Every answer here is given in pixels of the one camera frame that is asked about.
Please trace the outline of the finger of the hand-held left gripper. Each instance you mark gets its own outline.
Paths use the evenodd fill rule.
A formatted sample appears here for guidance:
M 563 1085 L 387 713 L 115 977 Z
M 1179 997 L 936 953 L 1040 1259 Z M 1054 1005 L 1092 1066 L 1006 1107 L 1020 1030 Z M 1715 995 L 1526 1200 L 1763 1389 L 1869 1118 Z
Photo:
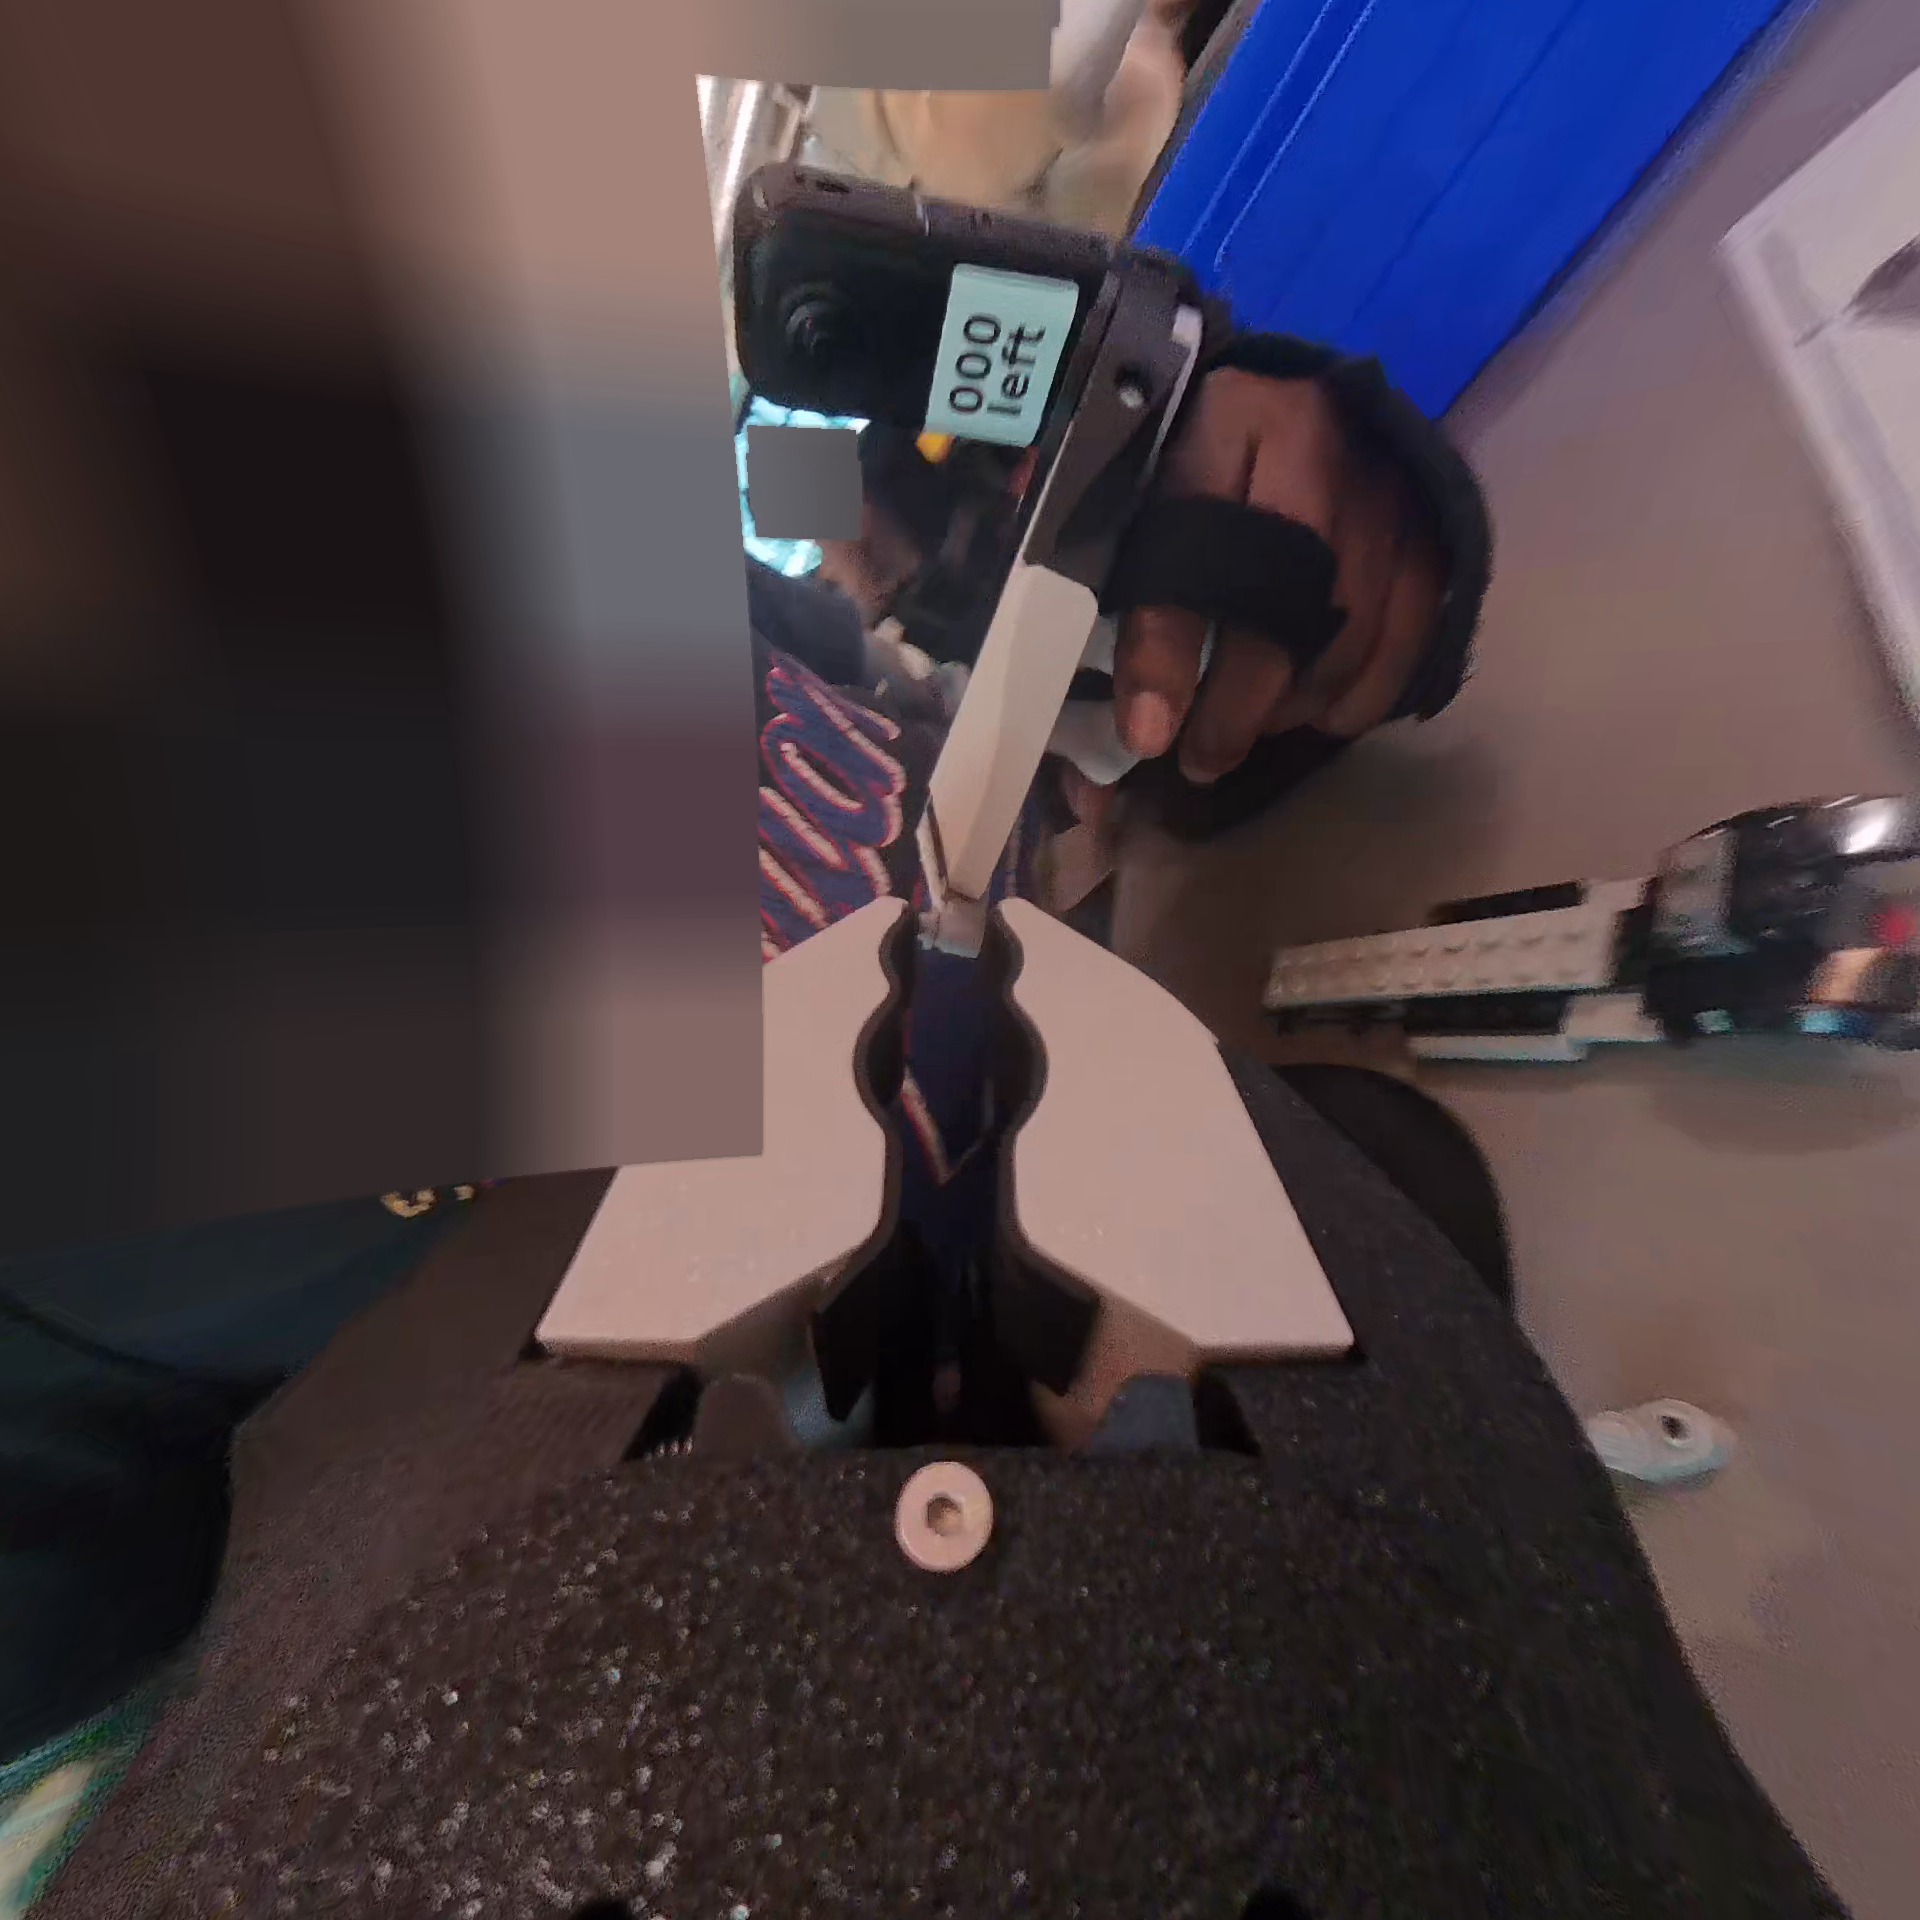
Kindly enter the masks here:
M 1018 562 L 998 594 L 920 820 L 925 906 L 993 904 L 1004 850 L 1080 673 L 1113 670 L 1113 624 L 1094 589 Z

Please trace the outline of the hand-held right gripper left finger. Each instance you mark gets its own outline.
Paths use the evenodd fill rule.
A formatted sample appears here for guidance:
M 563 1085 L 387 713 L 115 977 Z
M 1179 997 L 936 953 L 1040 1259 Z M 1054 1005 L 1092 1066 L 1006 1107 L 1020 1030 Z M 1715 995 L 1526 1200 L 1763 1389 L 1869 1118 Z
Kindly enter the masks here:
M 905 901 L 769 962 L 762 1149 L 620 1168 L 536 1342 L 555 1360 L 784 1363 L 891 1228 Z

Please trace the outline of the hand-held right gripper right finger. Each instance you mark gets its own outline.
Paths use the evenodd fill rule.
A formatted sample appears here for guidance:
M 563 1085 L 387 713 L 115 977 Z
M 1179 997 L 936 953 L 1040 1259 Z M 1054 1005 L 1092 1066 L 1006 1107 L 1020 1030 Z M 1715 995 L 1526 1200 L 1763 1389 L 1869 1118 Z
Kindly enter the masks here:
M 1040 1085 L 1013 1123 L 1014 1252 L 1067 1286 L 1065 1369 L 1342 1360 L 1353 1329 L 1221 1048 L 1156 980 L 1040 907 L 1004 906 Z

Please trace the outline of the grey lego car chassis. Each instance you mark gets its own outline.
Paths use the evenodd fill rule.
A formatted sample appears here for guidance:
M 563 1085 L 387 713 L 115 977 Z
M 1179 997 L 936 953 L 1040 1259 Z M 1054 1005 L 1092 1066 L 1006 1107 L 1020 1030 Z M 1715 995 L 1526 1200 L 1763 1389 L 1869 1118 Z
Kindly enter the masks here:
M 1413 929 L 1286 946 L 1264 1016 L 1284 1036 L 1388 1028 L 1448 1066 L 1704 1040 L 1915 1051 L 1915 868 L 1915 797 L 1753 808 L 1645 877 L 1460 898 Z

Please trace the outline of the blue plastic bin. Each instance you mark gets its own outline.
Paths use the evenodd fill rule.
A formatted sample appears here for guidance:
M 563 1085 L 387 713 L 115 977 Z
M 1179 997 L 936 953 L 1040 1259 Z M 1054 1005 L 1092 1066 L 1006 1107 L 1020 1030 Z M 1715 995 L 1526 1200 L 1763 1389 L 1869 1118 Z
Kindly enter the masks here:
M 1792 5 L 1235 5 L 1133 238 L 1442 416 Z

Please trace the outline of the person's left hand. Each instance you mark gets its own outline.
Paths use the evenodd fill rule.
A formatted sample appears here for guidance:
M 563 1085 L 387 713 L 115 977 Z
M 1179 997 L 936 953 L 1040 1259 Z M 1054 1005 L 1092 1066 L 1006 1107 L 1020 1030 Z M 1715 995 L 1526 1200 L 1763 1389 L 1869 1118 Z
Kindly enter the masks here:
M 1268 737 L 1353 741 L 1406 705 L 1442 624 L 1450 555 L 1403 461 L 1323 378 L 1214 369 L 1150 498 L 1179 530 L 1249 528 L 1246 588 L 1126 608 L 1113 660 L 1125 747 L 1214 784 Z

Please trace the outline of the dark printed shirt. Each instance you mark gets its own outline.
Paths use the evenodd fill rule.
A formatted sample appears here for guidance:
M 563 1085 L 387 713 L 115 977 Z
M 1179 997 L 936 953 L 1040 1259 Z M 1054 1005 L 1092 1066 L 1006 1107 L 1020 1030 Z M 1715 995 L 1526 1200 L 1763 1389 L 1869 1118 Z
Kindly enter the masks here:
M 776 961 L 885 897 L 923 907 L 923 787 L 944 694 L 875 666 L 852 603 L 746 557 L 758 720 L 758 925 Z M 904 1022 L 904 1182 L 940 1192 L 987 1136 L 987 986 L 976 962 L 920 961 Z

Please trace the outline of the teal camouflage clothing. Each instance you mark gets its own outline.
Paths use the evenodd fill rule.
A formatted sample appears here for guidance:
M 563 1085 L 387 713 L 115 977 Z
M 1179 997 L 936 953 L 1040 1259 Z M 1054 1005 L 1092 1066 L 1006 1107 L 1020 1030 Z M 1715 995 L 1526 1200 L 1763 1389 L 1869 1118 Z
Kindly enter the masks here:
M 144 1688 L 3 1764 L 5 1917 L 33 1910 L 168 1705 Z

